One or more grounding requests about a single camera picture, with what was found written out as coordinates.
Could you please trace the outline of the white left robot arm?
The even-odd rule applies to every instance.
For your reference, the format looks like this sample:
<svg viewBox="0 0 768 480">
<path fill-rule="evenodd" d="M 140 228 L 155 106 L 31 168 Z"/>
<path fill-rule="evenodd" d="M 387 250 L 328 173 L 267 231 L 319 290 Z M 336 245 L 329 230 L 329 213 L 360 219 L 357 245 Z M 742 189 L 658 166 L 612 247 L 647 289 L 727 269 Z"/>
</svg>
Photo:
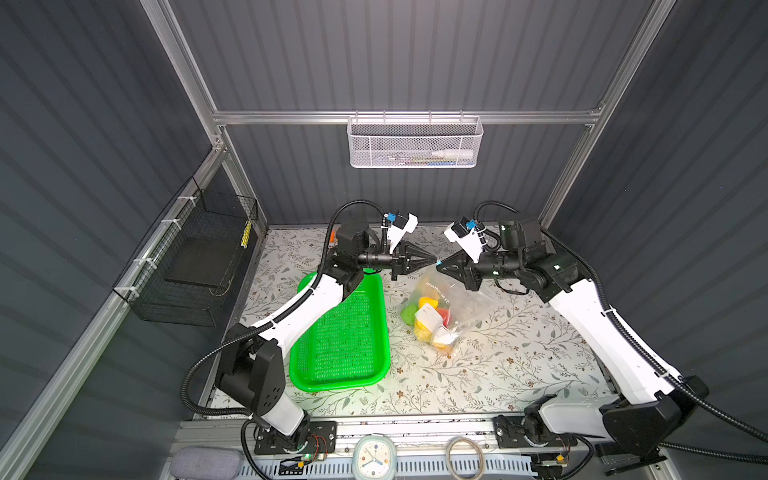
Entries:
<svg viewBox="0 0 768 480">
<path fill-rule="evenodd" d="M 234 326 L 227 339 L 187 371 L 180 397 L 188 410 L 211 417 L 246 415 L 259 426 L 271 428 L 292 450 L 305 441 L 310 416 L 284 392 L 284 359 L 293 345 L 357 289 L 366 271 L 387 270 L 397 279 L 436 262 L 435 255 L 404 238 L 415 231 L 416 215 L 386 212 L 379 205 L 373 208 L 381 219 L 379 243 L 370 243 L 367 221 L 339 224 L 341 213 L 335 211 L 312 282 L 268 317 L 249 326 Z M 216 386 L 238 402 L 236 408 L 205 407 L 190 395 L 193 376 L 213 358 L 219 360 Z"/>
</svg>

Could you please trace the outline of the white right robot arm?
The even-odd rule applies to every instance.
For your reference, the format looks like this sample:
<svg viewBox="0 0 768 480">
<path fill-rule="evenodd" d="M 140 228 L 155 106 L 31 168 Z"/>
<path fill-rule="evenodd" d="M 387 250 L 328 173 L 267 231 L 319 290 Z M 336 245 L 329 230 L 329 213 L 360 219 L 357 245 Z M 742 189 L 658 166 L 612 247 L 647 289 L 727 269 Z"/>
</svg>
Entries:
<svg viewBox="0 0 768 480">
<path fill-rule="evenodd" d="M 437 270 L 476 292 L 486 279 L 517 279 L 564 317 L 587 342 L 607 371 L 614 393 L 591 401 L 547 394 L 524 410 L 517 432 L 533 447 L 556 437 L 587 446 L 600 444 L 638 457 L 642 466 L 661 460 L 660 449 L 764 465 L 764 455 L 740 454 L 668 442 L 667 438 L 701 409 L 760 440 L 765 432 L 727 414 L 706 399 L 707 385 L 683 376 L 653 351 L 610 304 L 595 269 L 534 217 L 511 216 L 490 232 L 477 216 L 452 222 L 446 238 L 459 252 L 441 260 Z"/>
</svg>

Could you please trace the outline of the yellow pear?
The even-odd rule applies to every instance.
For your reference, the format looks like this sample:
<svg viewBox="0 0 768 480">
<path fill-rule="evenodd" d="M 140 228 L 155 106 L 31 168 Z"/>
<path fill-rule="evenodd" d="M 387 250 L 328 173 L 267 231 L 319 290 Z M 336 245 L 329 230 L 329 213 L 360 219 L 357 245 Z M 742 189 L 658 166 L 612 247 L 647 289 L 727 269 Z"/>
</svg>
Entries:
<svg viewBox="0 0 768 480">
<path fill-rule="evenodd" d="M 439 306 L 439 301 L 432 297 L 422 296 L 419 298 L 418 307 L 423 308 L 425 305 L 430 305 L 432 308 L 437 309 Z"/>
</svg>

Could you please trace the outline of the green round fruit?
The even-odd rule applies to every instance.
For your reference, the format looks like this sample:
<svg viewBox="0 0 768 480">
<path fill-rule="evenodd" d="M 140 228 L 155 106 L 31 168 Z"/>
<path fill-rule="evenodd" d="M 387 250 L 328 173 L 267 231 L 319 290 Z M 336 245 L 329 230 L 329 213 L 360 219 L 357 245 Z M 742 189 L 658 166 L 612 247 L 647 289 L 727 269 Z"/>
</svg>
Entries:
<svg viewBox="0 0 768 480">
<path fill-rule="evenodd" d="M 400 313 L 400 317 L 403 322 L 408 326 L 413 326 L 415 323 L 415 313 L 419 310 L 417 303 L 407 304 Z"/>
</svg>

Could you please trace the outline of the small yellow lemon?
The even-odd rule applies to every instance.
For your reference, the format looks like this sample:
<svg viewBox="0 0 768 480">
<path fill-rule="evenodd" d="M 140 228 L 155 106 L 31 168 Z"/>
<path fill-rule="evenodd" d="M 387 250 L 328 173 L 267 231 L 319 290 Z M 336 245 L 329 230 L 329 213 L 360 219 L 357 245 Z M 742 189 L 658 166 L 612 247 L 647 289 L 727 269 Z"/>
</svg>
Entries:
<svg viewBox="0 0 768 480">
<path fill-rule="evenodd" d="M 424 343 L 430 343 L 432 339 L 432 332 L 420 321 L 414 322 L 414 335 Z"/>
</svg>

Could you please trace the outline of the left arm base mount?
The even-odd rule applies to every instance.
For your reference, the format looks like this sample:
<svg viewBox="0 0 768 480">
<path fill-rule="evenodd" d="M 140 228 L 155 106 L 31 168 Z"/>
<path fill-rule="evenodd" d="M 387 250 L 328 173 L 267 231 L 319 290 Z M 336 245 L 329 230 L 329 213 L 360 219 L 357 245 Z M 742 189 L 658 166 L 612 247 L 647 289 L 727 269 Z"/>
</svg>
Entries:
<svg viewBox="0 0 768 480">
<path fill-rule="evenodd" d="M 336 449 L 338 423 L 310 420 L 286 436 L 276 428 L 259 429 L 252 452 L 256 455 L 329 454 Z"/>
</svg>

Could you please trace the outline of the red apple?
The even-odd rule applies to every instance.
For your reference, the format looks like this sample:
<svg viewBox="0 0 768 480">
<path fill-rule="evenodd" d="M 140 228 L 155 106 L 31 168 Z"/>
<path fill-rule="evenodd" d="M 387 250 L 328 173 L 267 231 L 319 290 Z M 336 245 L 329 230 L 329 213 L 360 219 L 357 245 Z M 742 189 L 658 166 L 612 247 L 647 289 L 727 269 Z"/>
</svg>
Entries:
<svg viewBox="0 0 768 480">
<path fill-rule="evenodd" d="M 446 308 L 438 308 L 437 309 L 438 314 L 442 318 L 442 325 L 445 328 L 448 328 L 451 324 L 451 312 L 449 309 Z"/>
</svg>

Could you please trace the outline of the clear zip top bag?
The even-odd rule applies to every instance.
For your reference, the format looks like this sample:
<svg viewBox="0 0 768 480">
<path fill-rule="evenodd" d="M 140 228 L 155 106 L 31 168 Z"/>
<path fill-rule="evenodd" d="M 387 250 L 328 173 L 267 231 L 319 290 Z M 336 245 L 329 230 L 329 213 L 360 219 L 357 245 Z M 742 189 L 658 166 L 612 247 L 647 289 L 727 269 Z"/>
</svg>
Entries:
<svg viewBox="0 0 768 480">
<path fill-rule="evenodd" d="M 430 266 L 402 304 L 400 318 L 419 342 L 450 355 L 463 334 L 479 328 L 499 305 Z"/>
</svg>

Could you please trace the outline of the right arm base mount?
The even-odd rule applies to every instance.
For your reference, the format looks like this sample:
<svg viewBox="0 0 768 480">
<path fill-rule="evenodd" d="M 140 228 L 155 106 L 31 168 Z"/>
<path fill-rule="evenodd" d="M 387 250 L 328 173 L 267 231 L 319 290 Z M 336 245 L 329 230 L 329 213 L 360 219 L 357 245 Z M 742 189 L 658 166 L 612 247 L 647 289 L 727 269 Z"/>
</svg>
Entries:
<svg viewBox="0 0 768 480">
<path fill-rule="evenodd" d="M 541 421 L 522 412 L 496 415 L 492 425 L 497 444 L 502 448 L 563 447 L 568 450 L 579 443 L 571 434 L 551 433 Z"/>
</svg>

